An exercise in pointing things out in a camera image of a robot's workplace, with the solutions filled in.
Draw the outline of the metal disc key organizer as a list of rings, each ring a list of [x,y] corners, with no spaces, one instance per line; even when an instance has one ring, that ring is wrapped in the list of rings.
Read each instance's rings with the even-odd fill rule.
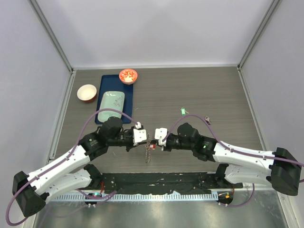
[[[145,163],[149,163],[151,161],[150,145],[151,145],[150,134],[147,133],[147,142],[145,145]]]

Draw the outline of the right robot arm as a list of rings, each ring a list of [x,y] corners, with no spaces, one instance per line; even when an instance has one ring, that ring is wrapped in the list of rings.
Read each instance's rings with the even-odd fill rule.
[[[237,147],[203,136],[188,123],[180,125],[177,134],[156,129],[154,138],[163,151],[189,150],[201,161],[222,163],[214,176],[221,188],[246,182],[268,185],[289,196],[298,194],[302,167],[287,149],[278,147],[273,152]]]

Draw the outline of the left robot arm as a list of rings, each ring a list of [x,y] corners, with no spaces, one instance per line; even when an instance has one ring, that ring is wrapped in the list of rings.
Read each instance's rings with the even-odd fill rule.
[[[102,184],[103,176],[90,162],[107,153],[109,147],[125,147],[130,151],[146,139],[146,130],[139,122],[124,129],[121,119],[110,117],[96,131],[80,136],[68,152],[52,163],[29,174],[17,173],[13,179],[12,200],[28,218],[66,192],[82,188],[95,190]]]

